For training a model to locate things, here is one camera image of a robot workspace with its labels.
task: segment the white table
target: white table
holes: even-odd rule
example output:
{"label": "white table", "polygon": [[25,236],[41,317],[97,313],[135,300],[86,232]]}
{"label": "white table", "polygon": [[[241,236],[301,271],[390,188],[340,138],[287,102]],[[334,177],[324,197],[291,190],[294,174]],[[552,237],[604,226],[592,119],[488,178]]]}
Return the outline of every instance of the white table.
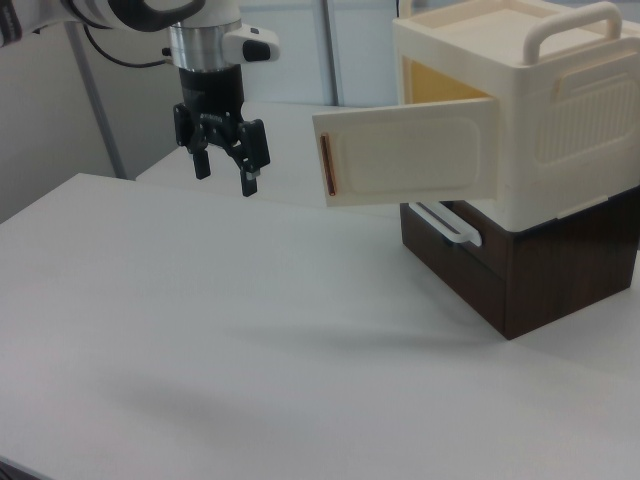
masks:
{"label": "white table", "polygon": [[[258,177],[258,193],[251,198],[325,208],[323,175],[318,159],[312,116],[318,112],[346,110],[341,107],[286,103],[247,102],[242,109],[246,120],[264,121],[271,164]],[[234,197],[242,196],[240,173],[227,154],[210,146],[211,176],[195,177],[193,161],[185,148],[178,148],[136,181],[184,188]],[[357,213],[397,217],[397,205],[339,208]]]}
{"label": "white table", "polygon": [[635,478],[640,282],[512,342],[397,218],[78,176],[0,225],[0,456],[54,480]]}

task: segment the white wall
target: white wall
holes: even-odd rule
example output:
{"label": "white wall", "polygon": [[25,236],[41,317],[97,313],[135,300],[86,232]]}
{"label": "white wall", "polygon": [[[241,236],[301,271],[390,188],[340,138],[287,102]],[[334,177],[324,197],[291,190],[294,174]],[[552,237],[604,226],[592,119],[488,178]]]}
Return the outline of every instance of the white wall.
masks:
{"label": "white wall", "polygon": [[0,222],[78,172],[113,175],[63,25],[0,49]]}

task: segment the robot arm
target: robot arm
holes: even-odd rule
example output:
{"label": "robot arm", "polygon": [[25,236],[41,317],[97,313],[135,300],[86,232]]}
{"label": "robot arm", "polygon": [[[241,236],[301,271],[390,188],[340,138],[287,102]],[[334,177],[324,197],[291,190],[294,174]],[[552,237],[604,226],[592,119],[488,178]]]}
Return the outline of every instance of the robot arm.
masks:
{"label": "robot arm", "polygon": [[171,62],[180,70],[184,102],[174,107],[176,140],[192,155],[196,177],[210,175],[206,148],[225,150],[240,169],[245,196],[270,163],[261,120],[245,122],[243,63],[277,60],[278,38],[243,25],[237,0],[0,0],[0,47],[58,22],[140,32],[167,30]]}

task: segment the metal cylinder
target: metal cylinder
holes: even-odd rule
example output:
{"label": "metal cylinder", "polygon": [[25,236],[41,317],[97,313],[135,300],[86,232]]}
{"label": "metal cylinder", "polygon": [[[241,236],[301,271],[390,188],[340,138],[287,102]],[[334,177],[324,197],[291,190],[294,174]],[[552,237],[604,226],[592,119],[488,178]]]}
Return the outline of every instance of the metal cylinder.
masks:
{"label": "metal cylinder", "polygon": [[242,22],[214,27],[186,28],[179,23],[169,29],[173,64],[190,72],[215,72],[233,66],[224,59],[222,38]]}

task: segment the ribbed panel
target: ribbed panel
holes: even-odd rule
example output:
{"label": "ribbed panel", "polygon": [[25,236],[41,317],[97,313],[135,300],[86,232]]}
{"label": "ribbed panel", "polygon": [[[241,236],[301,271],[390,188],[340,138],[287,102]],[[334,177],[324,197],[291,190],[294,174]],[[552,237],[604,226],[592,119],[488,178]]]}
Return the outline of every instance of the ribbed panel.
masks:
{"label": "ribbed panel", "polygon": [[628,79],[549,109],[538,127],[536,158],[553,163],[622,140],[640,121],[640,89]]}

